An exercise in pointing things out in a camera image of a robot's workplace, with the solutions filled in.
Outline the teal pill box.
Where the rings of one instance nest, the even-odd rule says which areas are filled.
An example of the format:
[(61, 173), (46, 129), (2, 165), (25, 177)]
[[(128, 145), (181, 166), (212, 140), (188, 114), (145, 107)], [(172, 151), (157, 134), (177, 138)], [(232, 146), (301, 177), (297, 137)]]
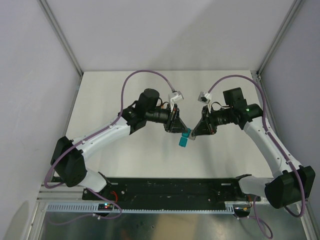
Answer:
[(191, 133), (191, 129), (188, 128), (187, 132), (181, 134), (181, 137), (180, 137), (180, 140), (179, 140), (179, 143), (178, 143), (178, 145), (180, 147), (185, 148), (187, 146), (190, 133)]

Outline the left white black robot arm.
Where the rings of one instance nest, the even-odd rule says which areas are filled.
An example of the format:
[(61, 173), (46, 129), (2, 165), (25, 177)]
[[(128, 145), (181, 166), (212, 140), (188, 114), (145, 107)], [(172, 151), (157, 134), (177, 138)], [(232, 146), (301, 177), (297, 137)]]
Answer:
[(163, 124), (167, 133), (187, 133), (188, 128), (180, 118), (177, 105), (183, 99), (180, 91), (174, 91), (168, 96), (167, 107), (163, 107), (157, 104), (162, 101), (159, 92), (147, 88), (138, 100), (121, 110), (105, 126), (74, 139), (61, 137), (56, 143), (50, 164), (67, 187), (79, 185), (93, 190), (99, 199), (107, 199), (111, 194), (107, 178), (100, 172), (90, 170), (86, 161), (106, 145), (145, 127), (147, 122)]

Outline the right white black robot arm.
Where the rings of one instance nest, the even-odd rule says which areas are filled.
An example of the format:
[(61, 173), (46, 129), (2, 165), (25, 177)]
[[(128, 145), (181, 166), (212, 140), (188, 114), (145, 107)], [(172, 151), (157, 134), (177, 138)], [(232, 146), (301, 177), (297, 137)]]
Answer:
[(258, 104), (248, 104), (241, 88), (223, 92), (226, 107), (214, 110), (211, 95), (201, 92), (198, 101), (205, 104), (201, 119), (191, 131), (192, 137), (214, 135), (218, 126), (235, 124), (255, 143), (266, 160), (272, 177), (239, 176), (231, 187), (238, 201), (248, 195), (266, 198), (276, 209), (286, 207), (310, 196), (316, 173), (311, 166), (302, 166), (274, 135)]

